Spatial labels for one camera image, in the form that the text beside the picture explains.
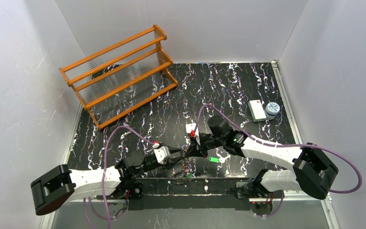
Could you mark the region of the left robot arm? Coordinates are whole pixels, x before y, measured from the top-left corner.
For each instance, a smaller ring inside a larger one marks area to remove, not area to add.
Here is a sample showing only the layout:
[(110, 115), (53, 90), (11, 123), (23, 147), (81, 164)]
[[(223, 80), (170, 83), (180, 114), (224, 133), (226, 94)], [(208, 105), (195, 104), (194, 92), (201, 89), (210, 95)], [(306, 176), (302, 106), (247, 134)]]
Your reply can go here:
[(30, 184), (35, 214), (47, 215), (73, 200), (124, 192), (138, 176), (160, 167), (170, 169), (183, 158), (180, 149), (156, 144), (151, 154), (128, 153), (106, 169), (75, 170), (66, 164), (58, 165)]

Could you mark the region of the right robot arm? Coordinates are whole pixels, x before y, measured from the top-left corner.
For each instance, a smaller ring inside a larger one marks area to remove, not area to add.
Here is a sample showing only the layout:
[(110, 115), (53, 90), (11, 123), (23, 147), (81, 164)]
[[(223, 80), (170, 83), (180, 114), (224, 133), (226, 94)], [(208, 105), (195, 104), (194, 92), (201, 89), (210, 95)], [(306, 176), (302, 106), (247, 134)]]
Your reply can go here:
[(263, 197), (279, 190), (303, 191), (323, 200), (338, 174), (338, 168), (315, 145), (290, 146), (257, 138), (245, 131), (234, 130), (220, 115), (208, 121), (211, 133), (199, 133), (196, 124), (186, 124), (190, 138), (187, 157), (205, 157), (208, 150), (222, 147), (234, 156), (263, 160), (283, 170), (262, 169), (255, 178), (231, 188), (238, 198)]

